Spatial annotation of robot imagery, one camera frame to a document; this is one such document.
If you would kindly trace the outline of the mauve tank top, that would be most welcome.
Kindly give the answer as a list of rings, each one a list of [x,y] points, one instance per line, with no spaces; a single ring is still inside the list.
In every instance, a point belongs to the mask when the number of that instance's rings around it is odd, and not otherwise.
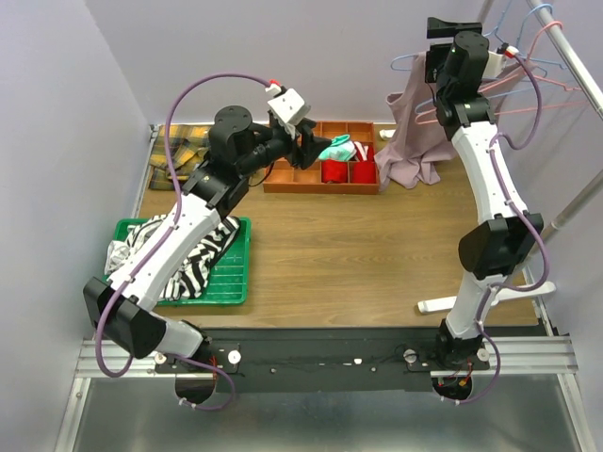
[[[387,95],[396,129],[383,149],[376,152],[380,190],[392,182],[407,189],[422,183],[428,186],[440,182],[435,164],[457,156],[438,122],[416,123],[416,108],[432,97],[425,83],[426,54],[412,58],[410,75],[403,91]]]

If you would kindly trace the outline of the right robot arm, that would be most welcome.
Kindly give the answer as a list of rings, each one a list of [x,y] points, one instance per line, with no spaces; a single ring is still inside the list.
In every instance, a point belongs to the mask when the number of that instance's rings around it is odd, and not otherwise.
[[[425,81],[435,86],[436,118],[461,157],[478,214],[477,227],[459,242],[464,276],[433,346],[435,361],[452,369],[477,359],[483,322],[496,292],[526,259],[544,223],[514,188],[500,151],[494,109],[481,93],[494,58],[481,24],[431,17],[427,38],[432,45],[426,54]]]

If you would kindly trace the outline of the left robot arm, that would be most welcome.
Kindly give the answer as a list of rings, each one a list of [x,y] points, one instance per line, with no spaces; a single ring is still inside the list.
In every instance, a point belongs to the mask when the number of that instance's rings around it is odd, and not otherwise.
[[[108,338],[131,357],[154,351],[176,355],[187,371],[208,363],[203,332],[187,322],[156,315],[154,307],[169,278],[193,248],[232,212],[248,193],[258,170],[284,158],[308,169],[331,143],[315,137],[308,107],[269,109],[269,124],[253,122],[239,105],[222,108],[208,131],[209,148],[181,189],[179,202],[134,256],[108,280],[91,278],[83,289],[98,338]]]

